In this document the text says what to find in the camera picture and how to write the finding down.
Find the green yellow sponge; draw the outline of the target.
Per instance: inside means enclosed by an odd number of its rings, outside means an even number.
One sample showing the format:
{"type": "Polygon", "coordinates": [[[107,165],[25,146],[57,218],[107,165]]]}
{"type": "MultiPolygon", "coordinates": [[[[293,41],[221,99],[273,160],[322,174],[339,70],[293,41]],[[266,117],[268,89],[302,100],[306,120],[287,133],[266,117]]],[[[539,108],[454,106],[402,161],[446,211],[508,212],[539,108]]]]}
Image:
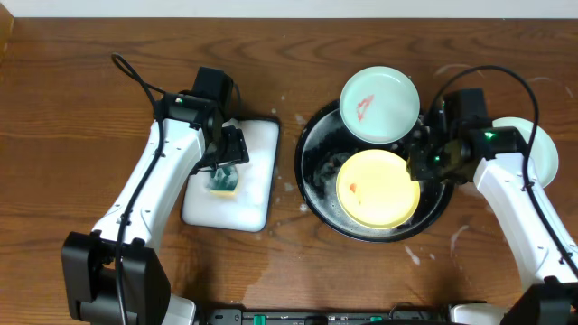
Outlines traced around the green yellow sponge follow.
{"type": "Polygon", "coordinates": [[[233,196],[238,187],[238,170],[235,166],[218,168],[210,173],[207,189],[211,194],[233,196]]]}

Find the yellow plate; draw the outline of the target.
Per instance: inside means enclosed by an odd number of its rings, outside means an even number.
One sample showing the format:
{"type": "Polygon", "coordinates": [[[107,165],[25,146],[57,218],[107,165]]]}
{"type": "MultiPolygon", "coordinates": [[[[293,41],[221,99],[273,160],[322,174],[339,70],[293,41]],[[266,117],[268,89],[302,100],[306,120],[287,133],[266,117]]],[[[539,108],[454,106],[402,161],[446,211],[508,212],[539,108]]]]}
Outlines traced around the yellow plate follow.
{"type": "Polygon", "coordinates": [[[345,214],[362,226],[391,229],[417,210],[421,187],[406,170],[406,161],[385,150],[352,155],[340,167],[336,193],[345,214]]]}

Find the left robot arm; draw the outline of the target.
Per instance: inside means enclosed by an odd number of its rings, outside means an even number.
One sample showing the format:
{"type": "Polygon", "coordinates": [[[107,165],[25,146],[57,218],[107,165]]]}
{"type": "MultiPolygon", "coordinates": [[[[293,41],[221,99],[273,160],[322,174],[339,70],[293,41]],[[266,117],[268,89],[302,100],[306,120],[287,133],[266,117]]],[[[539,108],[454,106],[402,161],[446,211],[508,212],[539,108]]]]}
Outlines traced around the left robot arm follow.
{"type": "Polygon", "coordinates": [[[90,324],[192,324],[194,302],[172,294],[157,255],[182,185],[195,172],[248,160],[228,126],[231,95],[166,93],[126,185],[87,234],[66,237],[61,261],[72,319],[90,324]]]}

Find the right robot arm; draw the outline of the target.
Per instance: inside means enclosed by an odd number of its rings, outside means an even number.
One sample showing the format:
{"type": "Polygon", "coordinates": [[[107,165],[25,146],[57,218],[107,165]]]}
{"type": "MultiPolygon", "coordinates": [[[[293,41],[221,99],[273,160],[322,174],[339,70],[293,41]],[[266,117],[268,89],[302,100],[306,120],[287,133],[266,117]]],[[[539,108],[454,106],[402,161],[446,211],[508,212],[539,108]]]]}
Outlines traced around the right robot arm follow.
{"type": "Polygon", "coordinates": [[[460,118],[428,124],[411,148],[419,181],[471,182],[497,217],[515,258],[523,295],[509,309],[471,302],[450,308],[456,324],[575,324],[577,245],[543,189],[557,151],[536,124],[519,117],[460,118]]]}

